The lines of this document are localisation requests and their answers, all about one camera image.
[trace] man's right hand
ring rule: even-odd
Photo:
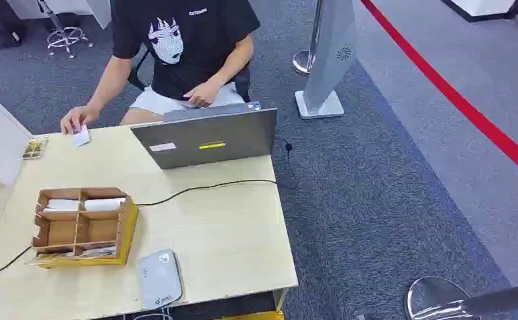
[[[98,119],[99,110],[90,105],[74,107],[61,119],[61,131],[64,135],[80,131],[82,125]]]

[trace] router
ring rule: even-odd
[[[145,309],[166,307],[182,296],[176,256],[170,249],[140,258],[137,264],[141,302]]]

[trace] stanchion post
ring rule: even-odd
[[[469,297],[440,277],[414,281],[404,300],[407,320],[480,319],[482,315],[518,310],[518,287]]]
[[[313,18],[310,50],[299,51],[292,58],[292,67],[301,75],[309,75],[315,61],[315,52],[317,50],[317,42],[319,40],[319,20],[321,19],[322,8],[323,0],[317,0],[317,4],[315,6],[315,16]]]

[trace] white shorts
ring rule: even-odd
[[[235,89],[235,82],[231,82],[220,88],[210,107],[243,102],[243,98],[241,98]],[[190,110],[195,107],[188,103],[188,101],[174,100],[160,95],[154,92],[151,86],[148,86],[145,88],[145,91],[137,97],[137,100],[135,100],[130,108],[144,109],[152,113],[164,115],[174,110]]]

